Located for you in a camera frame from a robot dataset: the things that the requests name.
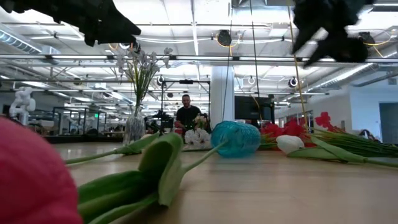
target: monitor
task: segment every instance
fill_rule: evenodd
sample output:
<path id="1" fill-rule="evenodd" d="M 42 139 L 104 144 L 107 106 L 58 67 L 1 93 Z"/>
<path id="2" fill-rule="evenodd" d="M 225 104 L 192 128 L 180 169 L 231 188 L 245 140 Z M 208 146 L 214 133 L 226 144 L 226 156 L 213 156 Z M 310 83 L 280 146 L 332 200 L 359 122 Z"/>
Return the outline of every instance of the monitor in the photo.
<path id="1" fill-rule="evenodd" d="M 235 96 L 235 119 L 260 120 L 260 113 L 262 120 L 274 122 L 274 107 L 271 98 Z"/>

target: table surface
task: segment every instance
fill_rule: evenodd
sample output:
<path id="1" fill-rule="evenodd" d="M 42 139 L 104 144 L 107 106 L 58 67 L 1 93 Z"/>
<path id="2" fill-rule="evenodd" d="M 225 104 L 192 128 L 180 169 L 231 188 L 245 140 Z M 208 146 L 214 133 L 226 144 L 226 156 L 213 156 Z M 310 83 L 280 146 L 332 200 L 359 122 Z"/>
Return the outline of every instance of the table surface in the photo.
<path id="1" fill-rule="evenodd" d="M 57 144 L 64 159 L 119 147 L 115 143 Z M 204 152 L 184 152 L 191 163 Z M 77 185 L 136 169 L 141 156 L 108 156 L 69 166 Z M 115 223 L 329 224 L 397 223 L 398 169 L 289 159 L 258 152 L 247 159 L 211 156 L 183 179 L 168 209 L 153 208 Z"/>

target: pink object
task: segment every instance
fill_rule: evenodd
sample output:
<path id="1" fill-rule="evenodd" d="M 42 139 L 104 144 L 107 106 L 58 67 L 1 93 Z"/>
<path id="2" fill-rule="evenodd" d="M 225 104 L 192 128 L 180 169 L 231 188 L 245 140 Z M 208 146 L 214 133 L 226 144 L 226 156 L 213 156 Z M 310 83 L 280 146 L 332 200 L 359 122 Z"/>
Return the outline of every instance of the pink object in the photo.
<path id="1" fill-rule="evenodd" d="M 76 186 L 52 146 L 0 118 L 0 223 L 81 224 Z"/>

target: blue object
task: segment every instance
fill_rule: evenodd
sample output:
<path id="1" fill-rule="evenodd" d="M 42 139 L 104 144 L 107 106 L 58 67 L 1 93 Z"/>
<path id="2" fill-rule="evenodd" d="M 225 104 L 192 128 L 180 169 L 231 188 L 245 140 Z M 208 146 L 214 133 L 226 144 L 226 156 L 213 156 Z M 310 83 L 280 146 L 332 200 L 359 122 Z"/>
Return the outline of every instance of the blue object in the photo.
<path id="1" fill-rule="evenodd" d="M 225 141 L 228 143 L 218 150 L 218 154 L 223 157 L 246 157 L 258 149 L 261 135 L 251 124 L 223 121 L 211 133 L 211 145 L 216 147 Z"/>

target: man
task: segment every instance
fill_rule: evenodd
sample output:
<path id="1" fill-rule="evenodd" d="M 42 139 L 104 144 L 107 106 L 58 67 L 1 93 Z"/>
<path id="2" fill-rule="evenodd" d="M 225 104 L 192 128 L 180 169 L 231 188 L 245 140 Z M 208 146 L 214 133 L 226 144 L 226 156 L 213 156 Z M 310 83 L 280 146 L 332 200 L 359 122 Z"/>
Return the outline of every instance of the man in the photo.
<path id="1" fill-rule="evenodd" d="M 186 130 L 186 126 L 193 124 L 193 120 L 201 114 L 200 109 L 196 106 L 191 105 L 191 98 L 188 94 L 182 96 L 182 103 L 184 107 L 181 107 L 177 111 L 177 121 L 175 126 Z"/>

